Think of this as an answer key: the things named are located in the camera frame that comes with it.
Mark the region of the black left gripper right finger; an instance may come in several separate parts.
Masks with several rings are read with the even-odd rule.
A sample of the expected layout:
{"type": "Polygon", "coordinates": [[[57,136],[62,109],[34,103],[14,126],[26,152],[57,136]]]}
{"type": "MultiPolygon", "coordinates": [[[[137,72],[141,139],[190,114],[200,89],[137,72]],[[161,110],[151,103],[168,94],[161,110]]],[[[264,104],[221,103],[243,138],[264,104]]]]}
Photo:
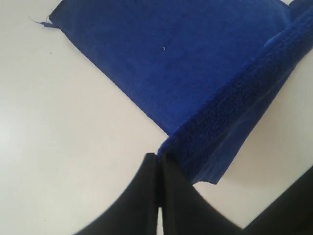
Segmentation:
{"type": "Polygon", "coordinates": [[[161,157],[162,219],[165,235],[243,235],[195,190],[175,157],[161,157]]]}

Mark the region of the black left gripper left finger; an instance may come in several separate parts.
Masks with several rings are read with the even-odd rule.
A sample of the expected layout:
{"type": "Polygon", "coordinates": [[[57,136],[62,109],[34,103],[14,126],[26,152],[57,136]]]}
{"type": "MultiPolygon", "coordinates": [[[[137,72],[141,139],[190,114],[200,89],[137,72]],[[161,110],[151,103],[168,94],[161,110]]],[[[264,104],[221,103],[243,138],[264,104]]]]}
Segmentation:
{"type": "Polygon", "coordinates": [[[145,155],[133,180],[119,198],[78,235],[155,235],[157,233],[158,158],[145,155]]]}

